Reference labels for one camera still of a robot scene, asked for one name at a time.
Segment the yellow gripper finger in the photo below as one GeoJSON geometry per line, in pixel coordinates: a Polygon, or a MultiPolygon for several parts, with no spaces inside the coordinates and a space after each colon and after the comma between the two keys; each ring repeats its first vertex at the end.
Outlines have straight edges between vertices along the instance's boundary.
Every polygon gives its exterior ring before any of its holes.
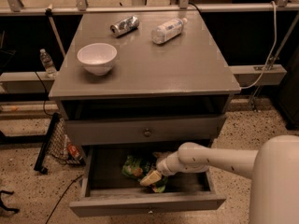
{"type": "Polygon", "coordinates": [[[165,157],[167,157],[168,155],[170,155],[171,152],[170,151],[166,151],[166,152],[160,152],[160,151],[155,151],[152,153],[152,155],[157,159],[164,159],[165,157]]]}
{"type": "Polygon", "coordinates": [[[162,179],[162,175],[157,170],[151,170],[145,177],[140,180],[140,185],[143,187],[150,186],[162,179]]]}

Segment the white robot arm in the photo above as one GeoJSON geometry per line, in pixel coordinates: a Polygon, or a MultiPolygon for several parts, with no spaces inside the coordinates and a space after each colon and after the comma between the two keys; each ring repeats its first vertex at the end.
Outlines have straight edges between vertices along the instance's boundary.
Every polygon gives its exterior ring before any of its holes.
{"type": "Polygon", "coordinates": [[[158,155],[140,181],[149,186],[164,176],[201,173],[209,166],[251,180],[249,224],[299,223],[299,137],[279,135],[257,150],[204,147],[193,142],[158,155]]]}

